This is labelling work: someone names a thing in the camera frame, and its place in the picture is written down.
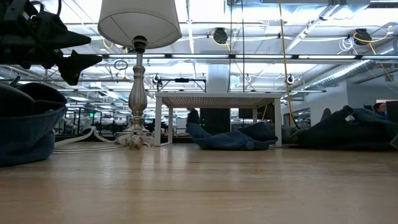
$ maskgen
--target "person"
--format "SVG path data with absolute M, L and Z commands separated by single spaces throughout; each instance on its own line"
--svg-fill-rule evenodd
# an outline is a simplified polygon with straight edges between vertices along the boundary
M 199 124 L 199 113 L 197 110 L 194 108 L 187 108 L 189 111 L 188 117 L 187 117 L 187 123 L 195 123 Z
M 373 110 L 376 112 L 378 115 L 382 116 L 384 119 L 387 119 L 387 114 L 386 114 L 386 104 L 385 103 L 376 103 L 373 105 Z

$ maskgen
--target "white wall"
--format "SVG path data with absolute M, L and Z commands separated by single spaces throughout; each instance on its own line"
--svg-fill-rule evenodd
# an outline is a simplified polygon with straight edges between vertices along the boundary
M 322 117 L 323 110 L 329 108 L 331 112 L 338 111 L 344 105 L 348 105 L 347 84 L 343 81 L 337 87 L 325 88 L 326 93 L 310 93 L 304 101 L 294 101 L 292 105 L 293 111 L 310 108 L 311 111 L 311 125 L 317 124 Z M 282 107 L 283 114 L 289 113 L 289 107 Z
M 348 105 L 353 108 L 363 108 L 363 105 L 373 106 L 376 100 L 398 100 L 398 93 L 388 89 L 384 85 L 348 85 Z

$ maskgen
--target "wooden table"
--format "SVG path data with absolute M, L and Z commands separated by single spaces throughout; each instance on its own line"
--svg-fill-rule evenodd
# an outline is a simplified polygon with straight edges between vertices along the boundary
M 173 138 L 169 137 L 167 143 L 160 143 L 160 126 L 162 105 L 169 108 L 169 124 L 173 123 L 174 108 L 246 108 L 253 110 L 253 123 L 257 123 L 257 109 L 269 103 L 274 103 L 275 135 L 278 137 L 277 147 L 282 147 L 282 114 L 280 112 L 281 94 L 275 93 L 156 93 L 155 109 L 155 146 L 171 144 Z

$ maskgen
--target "lamp shade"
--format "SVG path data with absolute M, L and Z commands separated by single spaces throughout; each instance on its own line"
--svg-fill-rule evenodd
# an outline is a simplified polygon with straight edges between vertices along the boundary
M 147 49 L 165 47 L 181 38 L 174 0 L 103 0 L 98 31 L 115 44 L 132 47 L 135 36 Z

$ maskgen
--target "metal pipe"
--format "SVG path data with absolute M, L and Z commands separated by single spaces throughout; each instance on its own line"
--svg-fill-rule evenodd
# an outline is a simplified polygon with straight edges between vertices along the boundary
M 382 46 L 378 47 L 376 50 L 380 52 L 380 55 L 398 54 L 398 39 L 383 44 Z M 309 89 L 319 85 L 325 86 L 325 85 L 335 84 L 342 80 L 358 75 L 360 73 L 366 72 L 368 69 L 372 69 L 376 65 L 377 63 L 375 60 L 363 60 L 349 65 L 341 65 L 320 75 L 316 80 L 311 80 L 306 84 L 306 86 L 300 86 L 298 88 Z
M 0 82 L 11 82 L 13 79 L 0 79 Z M 38 79 L 21 79 L 19 80 L 20 82 L 38 82 L 38 83 L 57 83 L 57 82 L 65 82 L 64 80 L 38 80 Z M 79 83 L 81 82 L 114 82 L 116 83 L 115 79 L 90 79 L 90 80 L 79 80 Z M 131 83 L 131 80 L 118 80 L 118 82 L 129 82 Z

